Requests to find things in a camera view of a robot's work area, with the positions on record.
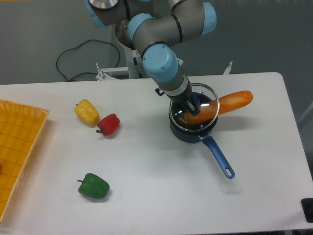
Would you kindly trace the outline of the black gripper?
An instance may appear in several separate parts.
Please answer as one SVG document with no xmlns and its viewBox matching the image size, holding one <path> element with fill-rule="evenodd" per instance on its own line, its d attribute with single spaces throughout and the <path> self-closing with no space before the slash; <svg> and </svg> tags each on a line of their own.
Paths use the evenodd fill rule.
<svg viewBox="0 0 313 235">
<path fill-rule="evenodd" d="M 159 95 L 168 96 L 173 102 L 181 103 L 182 110 L 188 110 L 192 116 L 196 116 L 200 113 L 197 105 L 194 105 L 189 99 L 192 92 L 192 86 L 190 84 L 180 86 L 161 86 L 156 88 L 155 92 Z"/>
</svg>

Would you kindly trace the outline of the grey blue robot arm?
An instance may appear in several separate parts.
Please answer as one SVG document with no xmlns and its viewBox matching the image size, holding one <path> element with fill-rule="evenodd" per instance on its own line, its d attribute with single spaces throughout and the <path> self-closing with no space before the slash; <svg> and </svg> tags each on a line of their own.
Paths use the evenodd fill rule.
<svg viewBox="0 0 313 235">
<path fill-rule="evenodd" d="M 85 5 L 98 26 L 128 21 L 127 33 L 142 58 L 143 68 L 161 90 L 181 103 L 193 116 L 200 111 L 188 77 L 171 46 L 204 36 L 217 25 L 211 3 L 203 0 L 171 0 L 171 14 L 155 18 L 151 0 L 87 0 Z"/>
</svg>

